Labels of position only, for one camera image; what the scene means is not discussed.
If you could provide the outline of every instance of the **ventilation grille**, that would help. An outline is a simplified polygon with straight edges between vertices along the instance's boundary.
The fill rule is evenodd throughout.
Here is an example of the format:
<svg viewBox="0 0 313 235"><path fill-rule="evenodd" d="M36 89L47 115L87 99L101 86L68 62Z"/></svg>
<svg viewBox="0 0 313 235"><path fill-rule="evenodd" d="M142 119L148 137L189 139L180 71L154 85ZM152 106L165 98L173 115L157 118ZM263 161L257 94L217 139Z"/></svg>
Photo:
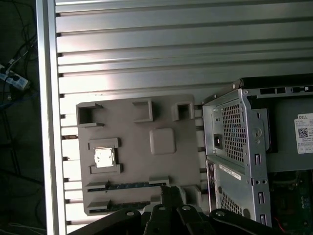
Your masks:
<svg viewBox="0 0 313 235"><path fill-rule="evenodd" d="M246 144L246 129L241 125L239 104L223 108L224 144L227 157L244 162L243 145Z"/></svg>
<svg viewBox="0 0 313 235"><path fill-rule="evenodd" d="M243 215L243 210L233 200L231 200L224 192L222 192L221 197L221 208L232 211L239 215Z"/></svg>

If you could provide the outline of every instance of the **sticker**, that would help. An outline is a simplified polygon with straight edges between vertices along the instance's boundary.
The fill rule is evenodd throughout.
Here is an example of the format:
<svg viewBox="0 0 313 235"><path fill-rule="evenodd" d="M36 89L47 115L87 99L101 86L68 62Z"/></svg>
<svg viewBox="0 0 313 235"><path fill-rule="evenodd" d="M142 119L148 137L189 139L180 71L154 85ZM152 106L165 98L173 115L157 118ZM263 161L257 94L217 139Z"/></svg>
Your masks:
<svg viewBox="0 0 313 235"><path fill-rule="evenodd" d="M298 114L294 127L298 154L313 153L313 114Z"/></svg>
<svg viewBox="0 0 313 235"><path fill-rule="evenodd" d="M223 165L220 165L220 169L225 171L226 173L230 174L231 176L235 177L237 180L241 180L241 176L238 175L237 173L233 172L232 170L226 168Z"/></svg>

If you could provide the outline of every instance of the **green circuit board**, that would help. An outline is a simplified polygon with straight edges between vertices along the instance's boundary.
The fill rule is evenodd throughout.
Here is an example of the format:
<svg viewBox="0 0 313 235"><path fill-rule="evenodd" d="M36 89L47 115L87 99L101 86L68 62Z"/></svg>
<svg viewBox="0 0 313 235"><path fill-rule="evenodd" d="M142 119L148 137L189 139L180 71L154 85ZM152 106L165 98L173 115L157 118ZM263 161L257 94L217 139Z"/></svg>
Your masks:
<svg viewBox="0 0 313 235"><path fill-rule="evenodd" d="M272 226L292 235L313 235L311 171L269 175Z"/></svg>

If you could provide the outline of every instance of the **dark floor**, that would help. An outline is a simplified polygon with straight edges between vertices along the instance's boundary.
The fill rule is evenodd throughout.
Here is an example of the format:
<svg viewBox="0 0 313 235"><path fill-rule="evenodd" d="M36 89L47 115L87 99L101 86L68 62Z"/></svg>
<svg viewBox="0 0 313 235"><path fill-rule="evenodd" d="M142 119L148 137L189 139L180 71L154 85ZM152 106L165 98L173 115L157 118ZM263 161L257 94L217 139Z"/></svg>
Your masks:
<svg viewBox="0 0 313 235"><path fill-rule="evenodd" d="M36 33L31 8L23 3L32 5L35 10L34 0L19 0L15 5L13 0L0 0L2 18L0 21L0 64L2 65L6 65L25 42L22 36L23 28L28 31L28 37ZM31 81L33 91L39 90L36 57L36 50L33 49L30 56L32 61L29 61L28 66L24 62L27 58L25 56L12 67L12 71ZM21 175L43 182L40 101L38 96L33 99L29 99L29 96L30 94L25 94L25 101L14 104L5 111L11 127ZM6 139L4 125L7 126L7 123L0 118L0 140ZM14 172L9 149L0 149L0 169ZM0 234L6 234L3 230L21 235L36 234L27 228L8 226L9 222L45 227L44 187L1 172L0 186ZM37 232L45 234L45 231L37 230Z"/></svg>

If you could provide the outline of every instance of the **blue cable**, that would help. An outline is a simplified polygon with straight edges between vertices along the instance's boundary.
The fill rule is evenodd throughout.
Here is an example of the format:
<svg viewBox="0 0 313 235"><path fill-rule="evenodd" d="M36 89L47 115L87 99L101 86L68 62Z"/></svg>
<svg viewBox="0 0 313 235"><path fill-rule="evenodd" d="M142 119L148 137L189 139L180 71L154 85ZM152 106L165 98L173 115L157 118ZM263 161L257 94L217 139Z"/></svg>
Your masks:
<svg viewBox="0 0 313 235"><path fill-rule="evenodd" d="M23 102L23 101L27 101L27 100L33 99L33 98L35 98L35 97L37 97L37 96L38 96L38 93L34 93L34 94L32 94L30 97L18 99L18 100L14 101L14 102L10 102L10 103L7 103L7 104L2 104L2 105L0 105L0 109L2 109L2 108L8 108L8 107L10 107L10 106L12 106L12 105L14 105L14 104L17 104L17 103L20 103L20 102Z"/></svg>

